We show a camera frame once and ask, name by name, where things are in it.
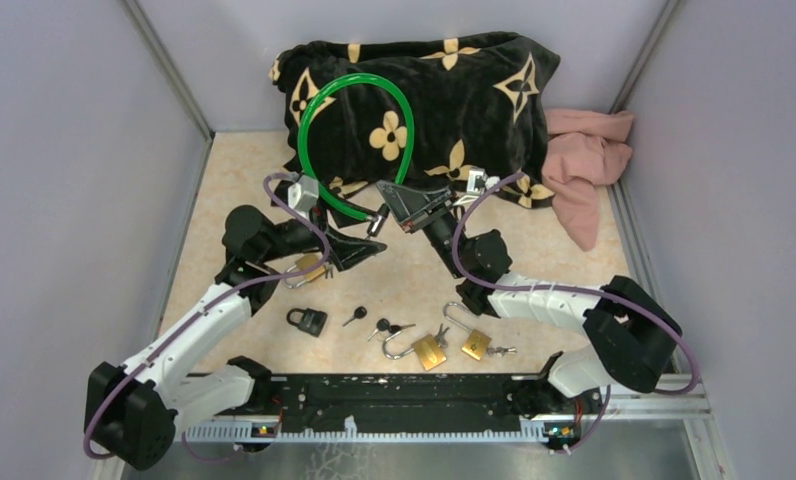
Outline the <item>silver cable lock keys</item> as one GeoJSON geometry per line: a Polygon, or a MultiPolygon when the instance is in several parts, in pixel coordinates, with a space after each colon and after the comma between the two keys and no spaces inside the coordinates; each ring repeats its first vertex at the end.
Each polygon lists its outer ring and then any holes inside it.
{"type": "Polygon", "coordinates": [[[389,207],[386,204],[382,204],[369,220],[369,225],[366,230],[367,239],[373,239],[379,235],[389,215],[389,207]]]}

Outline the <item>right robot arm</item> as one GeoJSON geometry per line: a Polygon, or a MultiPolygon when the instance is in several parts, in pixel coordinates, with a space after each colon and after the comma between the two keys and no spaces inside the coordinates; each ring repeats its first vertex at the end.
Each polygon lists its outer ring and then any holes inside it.
{"type": "Polygon", "coordinates": [[[682,344],[682,329],[634,280],[616,275],[605,285],[583,287],[528,278],[512,270],[499,230],[465,235],[465,218],[452,211],[451,188],[420,190],[389,181],[376,188],[400,228],[423,232],[449,273],[463,281],[456,291],[472,313],[533,319],[587,339],[587,346],[546,364],[546,378],[537,385],[543,408],[562,412],[577,395],[611,385],[655,391],[682,344]]]}

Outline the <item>black u-lock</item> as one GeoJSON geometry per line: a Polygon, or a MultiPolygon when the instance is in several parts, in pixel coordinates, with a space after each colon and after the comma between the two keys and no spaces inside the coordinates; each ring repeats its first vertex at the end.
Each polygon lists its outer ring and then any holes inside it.
{"type": "Polygon", "coordinates": [[[286,322],[299,331],[318,338],[327,322],[328,314],[311,308],[292,308],[286,314],[286,322]]]}

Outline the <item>single black headed key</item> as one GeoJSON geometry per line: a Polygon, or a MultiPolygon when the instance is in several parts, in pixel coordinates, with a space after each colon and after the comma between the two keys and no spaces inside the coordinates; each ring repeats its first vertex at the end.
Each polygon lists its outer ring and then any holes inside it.
{"type": "Polygon", "coordinates": [[[348,326],[349,324],[351,324],[355,320],[365,318],[367,313],[368,313],[368,311],[367,311],[365,306],[356,307],[354,309],[354,311],[352,312],[352,315],[350,316],[350,318],[342,323],[342,327],[348,326]]]}

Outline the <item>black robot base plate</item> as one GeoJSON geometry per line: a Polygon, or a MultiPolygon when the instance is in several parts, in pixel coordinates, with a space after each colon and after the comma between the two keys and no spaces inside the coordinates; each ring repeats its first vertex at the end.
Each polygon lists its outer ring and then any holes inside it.
{"type": "Polygon", "coordinates": [[[463,440],[508,437],[560,448],[604,403],[596,389],[568,398],[546,374],[273,374],[252,362],[251,397],[227,414],[276,418],[295,439],[336,437],[463,440]]]}

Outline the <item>black headed keys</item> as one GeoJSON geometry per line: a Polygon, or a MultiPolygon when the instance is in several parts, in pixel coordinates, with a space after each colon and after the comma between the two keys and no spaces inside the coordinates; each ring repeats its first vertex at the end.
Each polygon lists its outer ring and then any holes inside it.
{"type": "Polygon", "coordinates": [[[376,324],[372,333],[368,336],[367,341],[370,341],[377,334],[385,334],[387,336],[401,332],[402,330],[414,327],[414,324],[397,325],[392,324],[388,319],[381,318],[376,324]]]}

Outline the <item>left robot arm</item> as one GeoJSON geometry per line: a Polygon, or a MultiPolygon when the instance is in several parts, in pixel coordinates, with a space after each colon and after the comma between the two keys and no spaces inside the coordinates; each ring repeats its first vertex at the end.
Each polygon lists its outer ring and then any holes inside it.
{"type": "Polygon", "coordinates": [[[83,450],[117,457],[137,470],[155,465],[189,428],[224,410],[266,411],[274,388],[256,363],[235,359],[195,382],[184,380],[223,338],[250,320],[278,285],[322,269],[346,270],[385,250],[376,236],[386,208],[366,215],[364,238],[340,233],[318,206],[289,208],[276,223],[257,207],[235,207],[225,220],[225,262],[197,303],[151,344],[89,375],[83,450]]]}

